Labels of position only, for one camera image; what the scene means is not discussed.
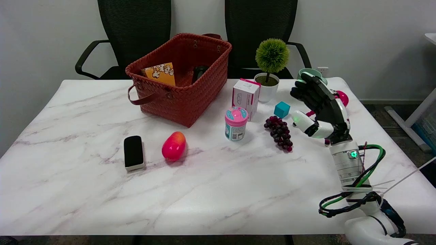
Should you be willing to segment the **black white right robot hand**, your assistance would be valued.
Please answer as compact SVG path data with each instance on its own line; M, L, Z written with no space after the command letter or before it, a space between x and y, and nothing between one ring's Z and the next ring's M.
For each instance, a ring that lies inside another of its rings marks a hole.
M301 132L312 138L327 138L331 145L352 141L346 107L321 78L303 72L290 95L315 113L315 119L298 110L290 113L293 123Z

